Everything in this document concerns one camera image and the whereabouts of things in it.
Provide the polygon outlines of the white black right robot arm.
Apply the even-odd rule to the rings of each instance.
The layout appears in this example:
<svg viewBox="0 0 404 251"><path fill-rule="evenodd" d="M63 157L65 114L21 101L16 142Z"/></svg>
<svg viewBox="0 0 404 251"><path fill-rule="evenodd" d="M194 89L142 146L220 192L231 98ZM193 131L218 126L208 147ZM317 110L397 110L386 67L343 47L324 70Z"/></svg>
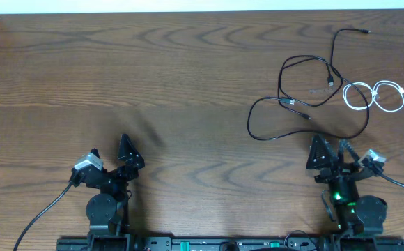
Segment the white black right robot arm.
<svg viewBox="0 0 404 251"><path fill-rule="evenodd" d="M347 140L333 152L327 140L313 137L306 169L318 170L316 183L328 186L329 201L323 204L339 231L319 239L320 250L376 249L376 236L383 232L387 216L385 200L372 195L360 196L357 182L375 176L377 165L385 158L374 153L360 157Z"/></svg>

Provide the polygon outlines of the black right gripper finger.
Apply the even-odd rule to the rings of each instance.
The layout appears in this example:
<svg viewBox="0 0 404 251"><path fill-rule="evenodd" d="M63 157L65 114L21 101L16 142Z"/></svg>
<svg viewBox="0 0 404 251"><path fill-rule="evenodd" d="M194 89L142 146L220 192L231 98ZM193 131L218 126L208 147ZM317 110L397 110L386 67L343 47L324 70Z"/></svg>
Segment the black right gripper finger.
<svg viewBox="0 0 404 251"><path fill-rule="evenodd" d="M330 168L338 161L338 156L333 152L329 142L321 135L315 135L312 139L307 169Z"/></svg>
<svg viewBox="0 0 404 251"><path fill-rule="evenodd" d="M357 152L354 150L350 142L346 139L342 139L339 141L339 146L338 146L338 151L337 151L337 156L339 159L339 162L344 162L344 153L347 151L351 158L353 159L354 163L358 163L359 161L359 156Z"/></svg>

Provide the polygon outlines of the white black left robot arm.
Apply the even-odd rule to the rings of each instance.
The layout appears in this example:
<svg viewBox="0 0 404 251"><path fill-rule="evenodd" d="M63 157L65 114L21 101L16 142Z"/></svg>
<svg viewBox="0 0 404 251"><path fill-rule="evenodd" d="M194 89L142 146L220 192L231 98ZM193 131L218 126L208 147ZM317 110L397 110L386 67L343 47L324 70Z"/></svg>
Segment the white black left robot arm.
<svg viewBox="0 0 404 251"><path fill-rule="evenodd" d="M132 192L129 182L139 177L145 160L128 135L122 134L118 147L120 167L109 171L104 168L97 149L80 157L72 168L70 183L95 188L99 194L86 205L89 232L82 250L137 250L137 237L129 231L128 204Z"/></svg>

